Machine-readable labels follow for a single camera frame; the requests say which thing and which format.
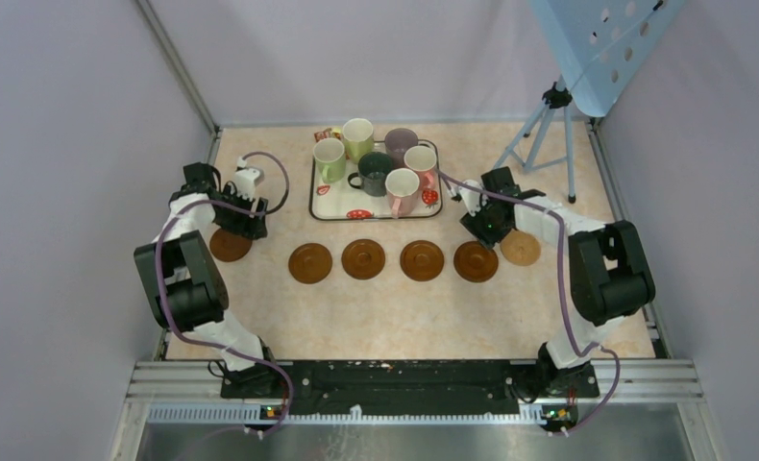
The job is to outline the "light tan coaster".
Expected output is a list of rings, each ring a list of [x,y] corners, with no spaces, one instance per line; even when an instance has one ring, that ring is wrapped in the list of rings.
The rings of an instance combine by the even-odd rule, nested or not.
[[[500,243],[503,257],[511,264],[529,266],[541,256],[541,244],[530,233],[522,230],[512,230]]]

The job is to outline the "brown coaster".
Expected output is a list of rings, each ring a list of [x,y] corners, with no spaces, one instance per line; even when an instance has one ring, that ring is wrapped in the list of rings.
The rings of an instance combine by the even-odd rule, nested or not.
[[[385,252],[375,240],[357,239],[345,247],[341,263],[344,271],[353,279],[372,279],[384,268]]]
[[[294,280],[315,284],[331,273],[332,264],[331,252],[327,247],[319,243],[305,243],[290,255],[288,270]]]
[[[482,283],[495,276],[499,268],[499,259],[494,251],[477,241],[468,241],[455,250],[453,267],[461,278]]]
[[[442,273],[445,257],[435,243],[428,240],[415,240],[402,249],[400,265],[408,278],[415,281],[429,281]]]
[[[250,252],[252,245],[253,241],[244,236],[218,229],[210,238],[209,250],[219,261],[235,262]]]

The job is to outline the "white strawberry tray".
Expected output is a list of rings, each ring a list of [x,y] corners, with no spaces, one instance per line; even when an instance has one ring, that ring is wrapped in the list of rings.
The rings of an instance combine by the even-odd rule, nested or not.
[[[315,160],[311,166],[308,210],[319,221],[340,222],[349,220],[391,220],[391,208],[386,198],[372,197],[351,187],[347,178],[356,171],[349,160],[345,177],[334,184],[323,183]],[[403,219],[426,219],[438,215],[443,209],[444,187],[439,183],[435,192],[419,197],[413,210]]]

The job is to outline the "green mug front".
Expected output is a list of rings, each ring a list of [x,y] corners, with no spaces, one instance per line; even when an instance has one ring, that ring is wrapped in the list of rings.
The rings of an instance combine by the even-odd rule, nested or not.
[[[339,139],[329,137],[319,140],[313,148],[313,157],[323,183],[333,184],[345,177],[346,152]]]

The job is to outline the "dark green mug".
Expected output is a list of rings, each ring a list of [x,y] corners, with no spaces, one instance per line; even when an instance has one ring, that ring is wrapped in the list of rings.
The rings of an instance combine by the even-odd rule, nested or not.
[[[388,154],[368,153],[359,160],[356,171],[348,176],[347,183],[351,188],[361,190],[371,197],[384,197],[385,181],[393,167],[394,162]]]

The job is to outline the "light blue music stand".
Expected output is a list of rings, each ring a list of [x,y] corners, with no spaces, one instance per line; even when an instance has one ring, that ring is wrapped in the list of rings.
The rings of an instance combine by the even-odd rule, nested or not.
[[[496,161],[513,158],[526,173],[564,163],[575,203],[571,106],[589,118],[605,117],[684,6],[676,0],[531,1],[530,6],[560,74]],[[563,112],[566,153],[536,162],[551,120]]]

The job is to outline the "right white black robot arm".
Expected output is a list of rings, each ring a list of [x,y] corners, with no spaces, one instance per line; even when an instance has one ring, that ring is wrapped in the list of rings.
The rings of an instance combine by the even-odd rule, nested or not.
[[[467,211],[462,226],[486,249],[502,248],[513,231],[556,248],[562,328],[539,352],[538,388],[560,396],[610,332],[656,295],[639,232],[629,221],[581,216],[537,189],[523,190],[509,168],[451,188]]]

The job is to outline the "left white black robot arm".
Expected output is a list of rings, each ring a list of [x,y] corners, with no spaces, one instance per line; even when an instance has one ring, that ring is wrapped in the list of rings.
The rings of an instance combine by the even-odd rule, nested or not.
[[[188,164],[162,231],[134,251],[156,322],[190,344],[216,350],[222,378],[258,397],[277,391],[281,373],[270,364],[273,357],[263,341],[230,312],[228,289],[206,236],[216,227],[222,244],[231,246],[239,238],[246,247],[265,237],[268,202],[257,196],[263,179],[263,171],[244,158],[228,182],[210,164]]]

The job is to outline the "pink mug back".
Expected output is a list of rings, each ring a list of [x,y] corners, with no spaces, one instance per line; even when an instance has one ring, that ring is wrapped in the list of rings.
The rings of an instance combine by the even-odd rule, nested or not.
[[[405,152],[404,166],[418,175],[421,190],[437,188],[437,160],[436,152],[427,146],[414,146]]]

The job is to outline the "pink mug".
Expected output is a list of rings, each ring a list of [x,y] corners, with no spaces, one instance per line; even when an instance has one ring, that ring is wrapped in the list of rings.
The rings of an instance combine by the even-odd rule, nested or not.
[[[420,197],[419,176],[408,168],[398,168],[386,176],[384,185],[391,217],[409,215]]]
[[[436,152],[427,146],[414,146],[405,152],[404,166],[418,175],[421,190],[437,188],[437,160]]]

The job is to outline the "pink mug front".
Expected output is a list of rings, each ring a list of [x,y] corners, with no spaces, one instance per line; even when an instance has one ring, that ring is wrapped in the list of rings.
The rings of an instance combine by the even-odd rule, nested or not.
[[[408,168],[398,168],[386,176],[384,185],[391,217],[409,215],[420,197],[419,176]]]

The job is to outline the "red snack packet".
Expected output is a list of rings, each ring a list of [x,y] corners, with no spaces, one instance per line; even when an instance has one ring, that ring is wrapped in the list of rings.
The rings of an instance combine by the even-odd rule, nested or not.
[[[314,139],[316,142],[319,142],[327,138],[335,138],[335,139],[341,140],[342,139],[341,129],[339,127],[329,127],[329,128],[325,128],[322,131],[318,131],[314,133]]]

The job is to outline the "purple mug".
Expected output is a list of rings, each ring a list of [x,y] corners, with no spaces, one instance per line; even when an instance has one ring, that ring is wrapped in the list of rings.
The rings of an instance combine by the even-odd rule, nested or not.
[[[394,168],[404,167],[404,155],[419,144],[419,136],[408,128],[396,128],[389,131],[383,140],[385,152],[391,157]]]

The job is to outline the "green mug back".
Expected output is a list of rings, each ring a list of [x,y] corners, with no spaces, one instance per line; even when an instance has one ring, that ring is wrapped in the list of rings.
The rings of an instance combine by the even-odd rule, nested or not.
[[[373,124],[365,118],[353,118],[342,126],[341,141],[354,164],[374,150],[374,133]]]

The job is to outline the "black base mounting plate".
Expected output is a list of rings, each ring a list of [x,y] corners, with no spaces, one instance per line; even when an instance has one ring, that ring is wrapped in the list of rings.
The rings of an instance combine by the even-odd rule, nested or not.
[[[515,414],[541,398],[597,398],[592,365],[557,371],[547,360],[298,360],[278,371],[257,364],[233,372],[208,364],[227,400],[263,401],[261,415],[476,416]]]

